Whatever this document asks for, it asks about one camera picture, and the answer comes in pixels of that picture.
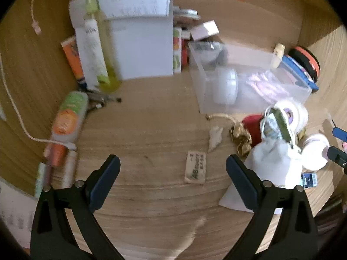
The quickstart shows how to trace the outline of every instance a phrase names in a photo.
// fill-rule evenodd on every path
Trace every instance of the white rope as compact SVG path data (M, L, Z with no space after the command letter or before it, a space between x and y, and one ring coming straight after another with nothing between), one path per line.
M10 90L8 89L7 87L7 82L6 82L6 78L5 78L5 71L4 71L4 68L3 68L3 64L2 64L2 58L1 58L1 51L0 51L0 70L1 70L1 77L2 77L2 82L3 82L3 85L5 87L5 90L6 90L6 93L7 93L7 96L8 98L10 99L11 103L12 103L12 106L17 114L17 117L18 117L18 120L20 122L20 125L24 131L24 133L30 138L32 139L33 141L36 141L36 142L42 142L42 143L54 143L54 144L57 144L57 145L63 145L65 147L67 147L69 150L76 150L76 145L74 143L62 143L62 142L58 142L58 141L52 141L52 140L47 140L47 139L37 139L37 138L34 138L32 137L29 132L27 131L27 129L25 128L25 125L24 125L24 122L23 122L23 119L20 115L20 112L11 96L11 93L10 93Z
M31 26L35 30L36 34L40 34L41 33L41 28L39 26L39 23L35 20L35 17L34 17L34 0L31 0L30 12L31 12L31 18L33 20L33 23L31 24Z

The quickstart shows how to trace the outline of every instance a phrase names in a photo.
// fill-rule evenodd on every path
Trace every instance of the clear plastic box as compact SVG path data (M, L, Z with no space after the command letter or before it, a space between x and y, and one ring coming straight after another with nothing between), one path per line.
M190 74L201 113L263 113L283 98L293 97L304 104L312 92L285 63L270 69L277 58L273 53L218 42L188 45Z

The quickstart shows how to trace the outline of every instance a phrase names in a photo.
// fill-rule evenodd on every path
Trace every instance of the green bottle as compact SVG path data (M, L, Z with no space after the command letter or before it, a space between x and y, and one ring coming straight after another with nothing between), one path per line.
M114 50L105 26L106 16L100 11L98 0L86 0L85 30L93 70L103 92L115 91L121 84L113 65Z

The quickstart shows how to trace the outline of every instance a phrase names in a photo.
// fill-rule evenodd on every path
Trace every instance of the white bag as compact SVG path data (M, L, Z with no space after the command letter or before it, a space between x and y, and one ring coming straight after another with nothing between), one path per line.
M296 185L302 185L300 149L297 146L292 148L284 140L266 138L250 151L244 164L248 169L253 170L260 180L269 180L277 187L293 189ZM219 205L252 212L244 205L234 184L230 185L219 201ZM275 210L275 214L281 212L281 208Z

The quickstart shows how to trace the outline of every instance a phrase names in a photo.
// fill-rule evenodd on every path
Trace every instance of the wooden wall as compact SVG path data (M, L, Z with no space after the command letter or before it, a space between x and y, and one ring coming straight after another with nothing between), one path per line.
M307 47L318 59L321 76L319 91L312 95L327 106L335 123L347 130L347 32L335 14L307 5L298 44ZM347 191L344 175L334 194Z
M69 0L35 0L36 35L30 0L16 0L0 23L0 51L11 94L28 132L49 138L52 121L76 81L60 42L74 34ZM0 102L7 121L0 120L0 176L33 194L44 144L28 139L0 81Z

